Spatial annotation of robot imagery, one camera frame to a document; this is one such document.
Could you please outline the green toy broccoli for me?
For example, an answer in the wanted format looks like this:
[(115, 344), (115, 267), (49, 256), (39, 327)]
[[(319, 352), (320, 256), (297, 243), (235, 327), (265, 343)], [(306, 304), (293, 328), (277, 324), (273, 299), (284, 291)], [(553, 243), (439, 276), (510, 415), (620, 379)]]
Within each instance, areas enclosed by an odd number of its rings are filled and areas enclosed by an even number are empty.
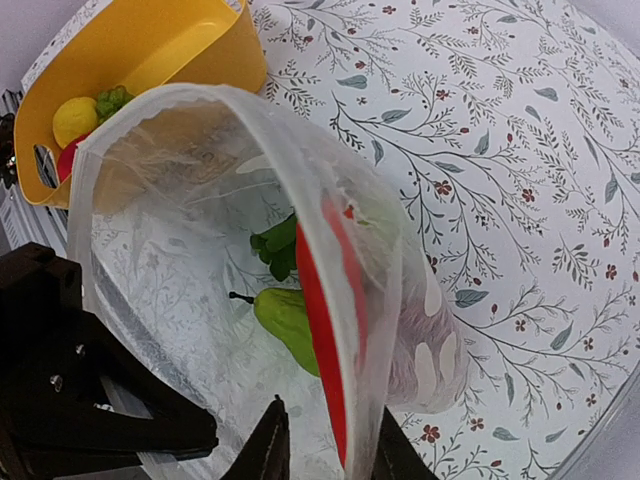
[(297, 218), (295, 214), (291, 214), (271, 228), (250, 236), (252, 250), (279, 282), (286, 280), (292, 271), (297, 270), (296, 235)]

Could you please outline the green toy cabbage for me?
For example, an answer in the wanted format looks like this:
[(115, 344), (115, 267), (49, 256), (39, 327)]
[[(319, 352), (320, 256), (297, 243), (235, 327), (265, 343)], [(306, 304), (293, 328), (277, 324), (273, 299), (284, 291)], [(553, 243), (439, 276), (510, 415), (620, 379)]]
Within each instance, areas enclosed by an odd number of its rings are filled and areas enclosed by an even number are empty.
[(252, 305), (260, 325), (285, 345), (305, 371), (320, 377), (302, 290), (266, 288), (255, 297), (237, 292), (228, 296)]

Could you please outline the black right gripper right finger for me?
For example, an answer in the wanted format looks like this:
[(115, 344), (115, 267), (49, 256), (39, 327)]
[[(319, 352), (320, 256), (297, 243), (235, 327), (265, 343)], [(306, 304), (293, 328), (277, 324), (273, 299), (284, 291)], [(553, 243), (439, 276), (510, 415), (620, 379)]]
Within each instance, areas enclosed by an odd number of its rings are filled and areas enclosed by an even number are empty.
[(434, 479), (388, 409), (376, 454), (360, 475), (343, 474), (335, 453), (316, 453), (291, 434), (285, 403), (275, 397), (227, 470), (229, 479)]

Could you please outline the red toy apple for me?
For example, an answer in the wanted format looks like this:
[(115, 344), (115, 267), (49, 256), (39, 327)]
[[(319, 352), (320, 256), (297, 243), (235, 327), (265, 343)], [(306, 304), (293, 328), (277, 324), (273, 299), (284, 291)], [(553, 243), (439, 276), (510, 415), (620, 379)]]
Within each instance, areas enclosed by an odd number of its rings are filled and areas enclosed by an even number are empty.
[(71, 141), (61, 151), (56, 164), (56, 173), (58, 176), (59, 183), (63, 183), (67, 178), (71, 176), (77, 147), (88, 136), (89, 136), (89, 133), (79, 136), (75, 140)]

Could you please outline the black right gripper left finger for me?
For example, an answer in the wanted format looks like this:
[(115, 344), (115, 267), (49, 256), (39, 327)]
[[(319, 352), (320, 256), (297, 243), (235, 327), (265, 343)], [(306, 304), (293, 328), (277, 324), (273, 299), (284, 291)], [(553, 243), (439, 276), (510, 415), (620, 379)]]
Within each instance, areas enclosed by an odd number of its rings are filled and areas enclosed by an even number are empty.
[(1, 475), (56, 478), (203, 458), (214, 417), (156, 378), (82, 305), (79, 264), (28, 243), (1, 258)]

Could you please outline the green toy grapes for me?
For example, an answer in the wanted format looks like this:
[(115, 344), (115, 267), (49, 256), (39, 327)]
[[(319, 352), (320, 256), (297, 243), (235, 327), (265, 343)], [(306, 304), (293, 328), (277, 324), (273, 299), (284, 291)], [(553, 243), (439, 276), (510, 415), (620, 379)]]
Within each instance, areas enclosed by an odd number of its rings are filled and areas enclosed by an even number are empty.
[(98, 124), (101, 125), (111, 118), (133, 98), (134, 95), (123, 85), (99, 93), (95, 105)]

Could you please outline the orange toy carrot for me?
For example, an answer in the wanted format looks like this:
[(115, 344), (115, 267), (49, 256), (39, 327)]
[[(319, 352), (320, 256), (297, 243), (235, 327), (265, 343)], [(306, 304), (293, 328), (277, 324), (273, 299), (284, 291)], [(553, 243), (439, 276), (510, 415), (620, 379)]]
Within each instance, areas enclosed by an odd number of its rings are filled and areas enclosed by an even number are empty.
[[(353, 208), (348, 206), (344, 210), (339, 210), (332, 201), (324, 199), (322, 211), (342, 248), (343, 266), (346, 268), (349, 283), (356, 290), (358, 324), (364, 328), (366, 326), (364, 294), (358, 287), (361, 272), (357, 266), (355, 250), (341, 222), (342, 218), (349, 220), (354, 218)], [(339, 459), (341, 462), (345, 462), (347, 451), (346, 412), (341, 368), (331, 325), (331, 315), (304, 229), (300, 226), (296, 228), (296, 261), (332, 431)]]

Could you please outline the clear zip top bag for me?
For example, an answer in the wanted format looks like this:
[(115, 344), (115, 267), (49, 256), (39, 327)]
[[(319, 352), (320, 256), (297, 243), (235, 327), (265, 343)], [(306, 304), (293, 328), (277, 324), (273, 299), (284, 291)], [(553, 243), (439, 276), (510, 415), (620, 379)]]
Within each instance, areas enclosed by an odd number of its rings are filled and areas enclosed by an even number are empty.
[[(366, 326), (342, 248), (322, 211), (339, 210), (355, 250)], [(250, 236), (295, 214), (313, 255), (341, 368), (346, 461), (322, 380), (267, 332), (253, 306), (277, 281)], [(246, 91), (173, 84), (119, 111), (78, 148), (68, 253), (86, 304), (153, 374), (211, 413), (219, 444), (181, 461), (142, 454), (154, 479), (218, 479), (266, 406), (280, 397), (291, 434), (360, 474), (385, 408), (438, 414), (467, 384), (459, 328), (389, 180), (324, 129)]]

